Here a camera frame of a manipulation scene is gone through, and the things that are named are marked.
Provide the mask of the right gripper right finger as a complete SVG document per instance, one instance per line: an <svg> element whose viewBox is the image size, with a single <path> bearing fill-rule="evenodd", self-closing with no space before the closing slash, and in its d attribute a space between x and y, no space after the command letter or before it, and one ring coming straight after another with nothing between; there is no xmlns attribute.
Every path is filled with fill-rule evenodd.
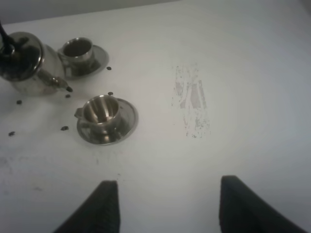
<svg viewBox="0 0 311 233"><path fill-rule="evenodd" d="M237 176L221 178L219 224L223 233L304 233Z"/></svg>

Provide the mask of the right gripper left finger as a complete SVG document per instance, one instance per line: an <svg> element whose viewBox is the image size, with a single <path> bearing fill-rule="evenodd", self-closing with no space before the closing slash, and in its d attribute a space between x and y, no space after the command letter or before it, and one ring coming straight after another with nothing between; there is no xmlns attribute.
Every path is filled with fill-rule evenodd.
<svg viewBox="0 0 311 233"><path fill-rule="evenodd" d="M117 181L103 181L56 233L118 233L121 227Z"/></svg>

